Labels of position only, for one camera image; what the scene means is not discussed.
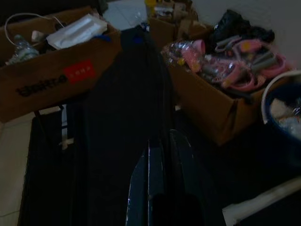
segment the floor tile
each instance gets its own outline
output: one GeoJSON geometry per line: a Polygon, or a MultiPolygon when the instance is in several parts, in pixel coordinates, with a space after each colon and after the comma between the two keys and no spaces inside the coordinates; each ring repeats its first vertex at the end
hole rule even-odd
{"type": "Polygon", "coordinates": [[[0,216],[20,209],[31,121],[4,128],[0,137],[0,216]]]}
{"type": "Polygon", "coordinates": [[[29,122],[34,118],[34,113],[31,112],[29,114],[26,114],[24,116],[21,116],[19,118],[13,119],[11,121],[8,121],[4,124],[5,128],[11,127],[11,126],[15,126],[18,125],[20,123],[24,123],[24,122],[29,122]]]}
{"type": "MultiPolygon", "coordinates": [[[[55,106],[55,107],[50,107],[50,108],[46,108],[46,109],[43,109],[43,110],[40,110],[40,114],[50,114],[52,112],[56,112],[56,111],[59,111],[60,108],[58,106],[55,106]]],[[[35,117],[34,113],[31,112],[29,114],[26,114],[24,116],[21,116],[19,118],[16,118],[16,119],[13,119],[11,121],[8,121],[4,124],[4,127],[7,128],[7,127],[11,127],[11,126],[15,126],[15,125],[18,125],[20,123],[24,123],[24,122],[29,122],[31,121],[33,118],[35,117]]]]}
{"type": "Polygon", "coordinates": [[[103,17],[115,28],[125,30],[131,28],[128,21],[123,17],[120,11],[116,8],[114,2],[109,2],[109,8],[103,14],[103,17]]]}
{"type": "Polygon", "coordinates": [[[3,123],[0,122],[0,137],[1,137],[1,133],[2,133],[3,127],[4,127],[3,123]]]}
{"type": "Polygon", "coordinates": [[[139,17],[141,18],[139,22],[147,19],[144,1],[121,0],[114,2],[114,5],[132,27],[137,25],[137,19],[135,18],[137,14],[139,14],[139,17]]]}
{"type": "Polygon", "coordinates": [[[0,217],[0,226],[17,226],[19,212],[9,214],[5,217],[0,217]]]}

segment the pink object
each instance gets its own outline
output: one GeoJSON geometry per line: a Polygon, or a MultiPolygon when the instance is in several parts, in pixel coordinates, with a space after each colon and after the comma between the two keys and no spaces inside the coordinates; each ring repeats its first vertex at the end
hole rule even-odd
{"type": "Polygon", "coordinates": [[[257,84],[255,84],[255,78],[254,78],[254,75],[252,74],[249,74],[250,76],[250,81],[248,83],[243,83],[243,84],[234,84],[234,85],[231,85],[230,88],[232,89],[235,89],[235,90],[238,90],[238,91],[242,91],[242,92],[250,92],[250,91],[253,91],[259,87],[261,87],[262,85],[264,85],[266,79],[261,76],[261,75],[258,75],[257,76],[257,84]]]}
{"type": "Polygon", "coordinates": [[[196,51],[194,48],[186,48],[182,49],[182,56],[189,68],[193,72],[199,72],[201,70],[201,62],[199,60],[200,53],[196,51]]]}
{"type": "Polygon", "coordinates": [[[205,55],[206,53],[206,47],[205,42],[203,40],[196,40],[193,42],[192,46],[201,54],[205,55]]]}
{"type": "Polygon", "coordinates": [[[238,46],[240,52],[242,53],[253,53],[258,51],[262,47],[262,42],[258,39],[249,39],[240,41],[235,46],[238,46]]]}

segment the open cardboard box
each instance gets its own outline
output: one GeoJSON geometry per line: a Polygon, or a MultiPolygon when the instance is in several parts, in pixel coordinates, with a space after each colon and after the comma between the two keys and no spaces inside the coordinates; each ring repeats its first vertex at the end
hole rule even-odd
{"type": "Polygon", "coordinates": [[[189,11],[186,18],[183,18],[180,21],[167,21],[163,18],[158,19],[154,17],[149,18],[150,35],[159,50],[161,50],[168,43],[179,39],[179,36],[182,38],[183,33],[186,33],[185,39],[194,40],[198,37],[207,36],[213,30],[213,27],[207,24],[206,28],[199,26],[197,29],[189,29],[191,22],[198,20],[197,13],[191,9],[192,1],[175,0],[174,2],[186,4],[186,8],[189,11]]]}
{"type": "MultiPolygon", "coordinates": [[[[212,141],[222,145],[256,122],[261,115],[264,89],[252,94],[253,103],[231,98],[194,73],[180,66],[170,66],[174,89],[185,113],[212,141]]],[[[281,80],[270,90],[286,83],[281,80]]]]}
{"type": "MultiPolygon", "coordinates": [[[[54,14],[70,24],[92,13],[90,7],[54,14]]],[[[51,34],[55,20],[34,18],[9,24],[11,37],[22,35],[31,40],[33,30],[51,34]]],[[[111,41],[93,39],[88,42],[40,55],[34,59],[0,68],[0,121],[7,122],[32,111],[40,110],[93,87],[103,71],[121,51],[120,32],[108,24],[104,33],[111,41]]],[[[15,47],[0,28],[0,61],[12,57],[15,47]]]]}

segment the red sticker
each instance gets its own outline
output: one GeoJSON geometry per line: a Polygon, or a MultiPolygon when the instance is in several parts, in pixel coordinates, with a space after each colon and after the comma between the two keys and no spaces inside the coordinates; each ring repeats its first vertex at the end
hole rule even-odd
{"type": "Polygon", "coordinates": [[[76,83],[95,76],[95,70],[91,60],[85,60],[70,67],[66,67],[63,71],[70,83],[76,83]]]}

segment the black fabric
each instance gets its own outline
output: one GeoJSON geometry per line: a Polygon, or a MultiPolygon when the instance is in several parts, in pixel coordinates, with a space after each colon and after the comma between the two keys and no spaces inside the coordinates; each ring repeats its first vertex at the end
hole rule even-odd
{"type": "Polygon", "coordinates": [[[86,101],[89,226],[125,223],[131,174],[163,124],[162,64],[150,45],[126,50],[86,101]]]}
{"type": "Polygon", "coordinates": [[[217,42],[234,35],[240,35],[242,39],[260,39],[268,43],[275,39],[275,34],[272,30],[251,26],[250,22],[244,20],[239,13],[228,9],[222,16],[214,32],[209,36],[206,49],[208,52],[214,53],[217,42]]]}
{"type": "Polygon", "coordinates": [[[62,113],[42,115],[45,129],[51,134],[54,147],[49,148],[36,118],[28,150],[23,198],[20,208],[20,226],[70,225],[73,190],[73,154],[70,145],[62,153],[62,113]]]}
{"type": "Polygon", "coordinates": [[[176,129],[187,136],[198,162],[209,171],[223,208],[300,175],[285,164],[289,144],[276,142],[261,122],[222,147],[208,141],[182,111],[176,113],[176,129]]]}

